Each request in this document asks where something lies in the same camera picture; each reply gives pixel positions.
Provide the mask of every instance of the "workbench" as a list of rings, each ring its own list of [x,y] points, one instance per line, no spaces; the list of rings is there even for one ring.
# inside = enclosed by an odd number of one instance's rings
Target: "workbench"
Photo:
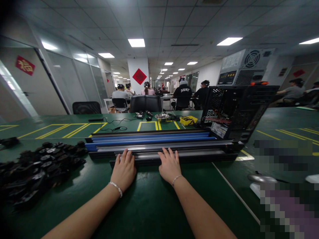
[[[192,115],[200,120],[202,111],[176,111],[176,115]],[[134,114],[105,114],[110,122],[114,119],[133,119]],[[319,140],[319,133],[301,130],[310,128],[318,131],[318,112],[296,108],[267,109],[247,148],[240,158],[254,156],[255,139],[305,139]],[[179,122],[162,122],[144,119],[88,123],[88,119],[101,115],[38,116],[0,125],[0,138],[17,136],[21,143],[11,149],[0,151],[1,162],[11,161],[24,150],[35,150],[43,142],[65,142],[76,144],[91,133],[105,128],[126,126],[130,131],[183,130]],[[314,145],[314,155],[319,152]],[[58,223],[90,200],[110,181],[112,169],[108,161],[92,161],[72,173],[64,184],[50,189],[26,212],[13,212],[8,205],[4,208],[4,218],[17,238],[40,238]],[[237,238],[260,238],[260,202],[250,190],[247,175],[254,172],[254,161],[196,163],[181,165],[182,173],[197,192],[218,213]],[[136,180],[119,199],[96,230],[93,238],[194,238],[186,217],[173,188],[158,172],[158,167],[140,167]]]

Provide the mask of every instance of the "person sitting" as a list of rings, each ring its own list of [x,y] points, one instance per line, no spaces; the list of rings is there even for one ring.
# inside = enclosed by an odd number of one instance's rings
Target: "person sitting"
[[[130,96],[127,92],[124,91],[124,85],[122,84],[117,84],[117,91],[114,91],[112,93],[112,98],[116,99],[116,98],[123,98],[126,99],[127,103],[130,103]],[[125,108],[117,108],[118,111],[124,111]]]
[[[196,110],[202,110],[205,103],[206,103],[206,97],[208,95],[208,86],[209,86],[209,81],[204,80],[201,83],[201,88],[196,91],[195,94],[193,94],[193,97],[198,97],[198,101],[193,99],[193,103],[195,105]]]
[[[303,87],[303,79],[297,78],[289,81],[290,87],[285,90],[278,91],[277,94],[284,95],[283,98],[272,102],[269,107],[277,107],[280,103],[292,103],[295,99],[300,98],[303,95],[304,87]]]
[[[189,100],[190,100],[192,96],[192,89],[188,86],[187,80],[185,80],[185,77],[181,77],[178,82],[179,82],[179,87],[177,87],[177,89],[174,91],[173,98],[189,97]],[[179,107],[176,107],[175,101],[172,102],[171,105],[173,106],[173,109],[175,110],[182,110]]]
[[[155,91],[151,89],[151,84],[146,81],[144,83],[144,90],[141,90],[141,95],[155,95]]]
[[[131,84],[126,84],[125,92],[128,93],[129,97],[135,95],[135,91],[132,90]]]

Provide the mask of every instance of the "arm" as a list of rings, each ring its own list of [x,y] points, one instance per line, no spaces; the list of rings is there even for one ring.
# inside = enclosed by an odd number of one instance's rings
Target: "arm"
[[[169,153],[163,148],[163,153],[158,152],[162,165],[159,167],[160,175],[168,183],[181,175],[178,152],[169,148]],[[235,239],[236,236],[205,202],[184,177],[179,177],[174,182],[174,190],[183,207],[187,221],[196,239],[225,238]]]
[[[134,159],[132,151],[127,152],[127,149],[124,150],[121,161],[120,154],[116,158],[111,182],[114,182],[123,193],[131,185],[136,175]],[[43,238],[91,238],[119,197],[118,189],[108,184],[94,198],[53,228]]]

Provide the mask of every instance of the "pile of black parts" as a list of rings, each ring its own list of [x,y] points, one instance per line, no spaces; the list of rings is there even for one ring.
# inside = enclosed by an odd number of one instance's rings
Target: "pile of black parts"
[[[1,199],[12,202],[16,210],[32,208],[48,189],[86,163],[81,158],[86,154],[83,141],[75,146],[45,142],[34,152],[23,151],[17,162],[0,163]]]

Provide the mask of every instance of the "person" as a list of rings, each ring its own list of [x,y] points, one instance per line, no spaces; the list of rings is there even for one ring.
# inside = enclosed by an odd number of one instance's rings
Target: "person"
[[[141,90],[141,95],[155,95],[155,91],[151,89],[151,84],[146,81],[144,83],[144,90]]]
[[[162,150],[158,152],[160,175],[174,188],[195,238],[235,239],[236,236],[218,214],[182,176],[178,152],[174,154],[170,148],[168,151],[165,148]],[[108,185],[42,239],[91,238],[104,217],[132,184],[136,175],[134,161],[132,151],[125,149],[122,157],[118,154]]]
[[[196,110],[202,110],[203,107],[205,106],[206,98],[208,95],[208,86],[209,86],[209,81],[204,80],[201,83],[201,88],[198,89],[198,91],[196,91],[195,94],[193,94],[194,98],[198,97],[198,101],[193,99],[193,103],[195,105]]]
[[[112,93],[112,98],[117,99],[117,98],[123,98],[126,99],[126,101],[129,101],[130,96],[127,92],[124,91],[124,85],[122,84],[117,84],[117,91],[114,91]],[[118,111],[125,111],[125,108],[116,108]]]
[[[185,100],[190,101],[190,98],[192,96],[192,89],[188,86],[187,80],[185,80],[185,77],[181,77],[178,82],[179,87],[177,87],[174,91],[173,98],[179,98],[180,100],[183,100],[183,98],[185,98]],[[181,108],[176,107],[175,101],[172,102],[171,105],[175,110],[182,110]]]
[[[126,86],[125,92],[129,94],[129,97],[132,97],[133,95],[135,95],[135,91],[131,89],[131,84],[126,84],[125,86]]]
[[[293,79],[289,81],[289,83],[290,87],[277,92],[278,95],[284,96],[281,99],[272,102],[269,107],[277,107],[280,103],[292,103],[295,99],[298,99],[303,95],[305,89],[303,87],[304,81],[302,78]]]

